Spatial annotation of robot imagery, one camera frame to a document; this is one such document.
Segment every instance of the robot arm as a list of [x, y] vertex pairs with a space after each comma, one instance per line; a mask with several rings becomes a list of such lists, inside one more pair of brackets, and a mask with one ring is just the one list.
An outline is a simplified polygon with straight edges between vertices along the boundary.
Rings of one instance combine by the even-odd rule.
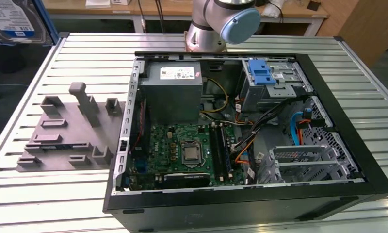
[[195, 0], [185, 38], [188, 51], [220, 52], [225, 42], [244, 42], [260, 24], [255, 3], [256, 0]]

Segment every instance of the slotted metal table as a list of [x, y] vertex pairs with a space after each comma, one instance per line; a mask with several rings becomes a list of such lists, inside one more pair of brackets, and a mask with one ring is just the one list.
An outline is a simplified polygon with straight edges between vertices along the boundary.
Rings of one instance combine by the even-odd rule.
[[[96, 101], [127, 100], [135, 51], [184, 51], [180, 34], [71, 33], [53, 46], [0, 136], [0, 233], [127, 232], [103, 213], [108, 170], [15, 170], [32, 136], [45, 95], [76, 102], [72, 82]], [[388, 91], [345, 42], [332, 37], [253, 36], [229, 52], [307, 53], [388, 177]], [[388, 198], [323, 221], [263, 224], [189, 232], [388, 232]]]

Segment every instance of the yellow cable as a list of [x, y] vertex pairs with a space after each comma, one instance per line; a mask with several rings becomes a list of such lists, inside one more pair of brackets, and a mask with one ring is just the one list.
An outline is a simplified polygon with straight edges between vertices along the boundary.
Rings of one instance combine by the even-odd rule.
[[219, 112], [220, 110], [223, 110], [225, 108], [225, 106], [228, 104], [228, 95], [227, 95], [227, 92], [225, 92], [223, 86], [216, 82], [216, 80], [213, 80], [213, 79], [207, 79], [207, 80], [212, 81], [220, 87], [221, 91], [224, 92], [224, 96], [225, 96], [225, 102], [224, 102], [223, 107], [220, 107], [219, 109], [213, 109], [213, 110], [203, 110], [203, 111], [200, 111], [201, 113], [215, 113], [215, 112]]

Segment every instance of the wooden desk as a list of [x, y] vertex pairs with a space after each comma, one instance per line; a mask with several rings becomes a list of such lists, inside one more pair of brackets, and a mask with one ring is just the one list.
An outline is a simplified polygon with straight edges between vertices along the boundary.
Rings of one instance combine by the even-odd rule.
[[[132, 0], [129, 5], [112, 5], [109, 8], [87, 9], [87, 0], [43, 0], [52, 18], [69, 19], [131, 19], [133, 20], [135, 32], [143, 33], [140, 9], [137, 0]], [[309, 24], [304, 35], [315, 36], [323, 20], [329, 14], [319, 8], [311, 11], [305, 7], [309, 0], [301, 0], [303, 6], [295, 1], [288, 1], [283, 6], [284, 23]], [[159, 20], [155, 0], [140, 0], [145, 20]], [[191, 21], [192, 0], [161, 0], [163, 13], [165, 20], [188, 20]], [[279, 18], [261, 17], [261, 22], [277, 23]]]
[[[143, 12], [145, 15], [157, 15], [155, 0], [140, 0]], [[163, 13], [165, 16], [191, 16], [192, 15], [192, 1], [193, 0], [161, 0]], [[289, 0], [283, 5], [284, 18], [328, 18], [329, 14], [320, 6], [317, 11], [307, 9], [309, 0], [301, 0], [301, 6], [295, 3], [295, 0]], [[257, 7], [260, 13], [265, 6]], [[136, 4], [136, 14], [140, 13], [140, 9]]]

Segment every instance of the hard drive label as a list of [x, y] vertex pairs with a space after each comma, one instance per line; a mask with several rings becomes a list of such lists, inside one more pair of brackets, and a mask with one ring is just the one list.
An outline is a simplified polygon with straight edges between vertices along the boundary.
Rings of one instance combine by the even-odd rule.
[[35, 29], [23, 9], [12, 0], [0, 0], [0, 29], [16, 37], [31, 37]]

